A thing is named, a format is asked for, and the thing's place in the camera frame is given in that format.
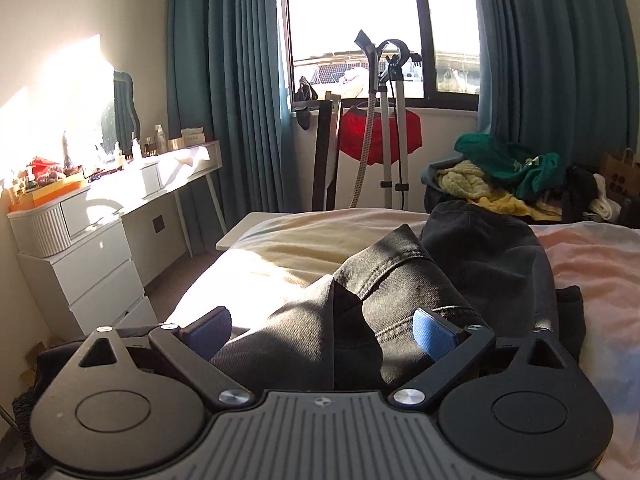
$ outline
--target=wall outlet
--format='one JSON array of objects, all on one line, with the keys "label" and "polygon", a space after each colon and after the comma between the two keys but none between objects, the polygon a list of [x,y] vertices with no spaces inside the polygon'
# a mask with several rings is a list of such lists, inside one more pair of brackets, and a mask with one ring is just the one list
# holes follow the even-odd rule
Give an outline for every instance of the wall outlet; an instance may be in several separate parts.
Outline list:
[{"label": "wall outlet", "polygon": [[153,222],[154,222],[154,231],[156,233],[159,233],[160,231],[162,231],[162,229],[164,229],[164,219],[162,218],[162,215],[154,218]]}]

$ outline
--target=black pants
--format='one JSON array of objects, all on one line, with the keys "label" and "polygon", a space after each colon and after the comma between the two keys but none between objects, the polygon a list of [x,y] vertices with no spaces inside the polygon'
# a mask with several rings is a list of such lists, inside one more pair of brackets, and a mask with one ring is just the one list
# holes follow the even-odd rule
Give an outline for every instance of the black pants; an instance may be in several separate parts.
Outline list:
[{"label": "black pants", "polygon": [[212,363],[256,394],[387,393],[432,364],[412,335],[418,308],[461,328],[488,325],[498,336],[543,326],[576,357],[584,338],[580,290],[557,294],[531,229],[456,201],[433,210],[420,240],[401,226],[310,285],[264,327],[228,343]]}]

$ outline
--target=white vanity desk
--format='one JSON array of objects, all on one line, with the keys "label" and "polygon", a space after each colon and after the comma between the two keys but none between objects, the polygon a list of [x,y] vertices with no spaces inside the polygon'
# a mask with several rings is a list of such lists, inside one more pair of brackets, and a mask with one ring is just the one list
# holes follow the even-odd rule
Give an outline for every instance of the white vanity desk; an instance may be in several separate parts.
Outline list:
[{"label": "white vanity desk", "polygon": [[211,172],[222,167],[220,144],[208,142],[131,162],[123,171],[40,207],[9,213],[22,273],[51,331],[66,340],[110,325],[158,322],[131,259],[121,217],[204,176],[223,231]]}]

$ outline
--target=bed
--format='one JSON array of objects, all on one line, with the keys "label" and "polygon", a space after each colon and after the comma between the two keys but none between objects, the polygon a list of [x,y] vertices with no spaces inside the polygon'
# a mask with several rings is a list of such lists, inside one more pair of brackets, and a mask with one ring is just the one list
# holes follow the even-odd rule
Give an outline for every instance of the bed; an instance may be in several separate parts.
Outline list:
[{"label": "bed", "polygon": [[[419,235],[427,214],[351,209],[283,216],[244,234],[188,290],[168,322],[185,326],[226,306],[240,330],[259,327],[302,288],[352,254],[408,224]],[[614,419],[598,472],[640,478],[640,232],[582,222],[534,226],[557,288],[578,285],[587,335],[580,367]]]}]

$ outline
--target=window frame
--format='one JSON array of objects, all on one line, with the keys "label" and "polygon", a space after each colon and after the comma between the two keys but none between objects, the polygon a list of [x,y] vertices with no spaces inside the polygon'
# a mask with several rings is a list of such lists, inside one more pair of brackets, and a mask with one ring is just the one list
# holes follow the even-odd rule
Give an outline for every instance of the window frame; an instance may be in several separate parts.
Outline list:
[{"label": "window frame", "polygon": [[[445,110],[470,110],[478,111],[478,94],[464,94],[458,92],[440,92],[438,90],[435,48],[433,45],[433,30],[431,28],[431,11],[429,0],[416,0],[418,9],[418,26],[420,27],[420,40],[422,42],[422,73],[423,98],[405,99],[407,108],[442,108]],[[282,23],[284,30],[284,42],[286,46],[286,63],[289,72],[288,85],[290,89],[292,106],[296,105],[294,96],[296,82],[293,73],[293,52],[291,48],[291,22],[289,12],[289,0],[281,0]],[[358,105],[363,99],[343,99],[344,109]]]}]

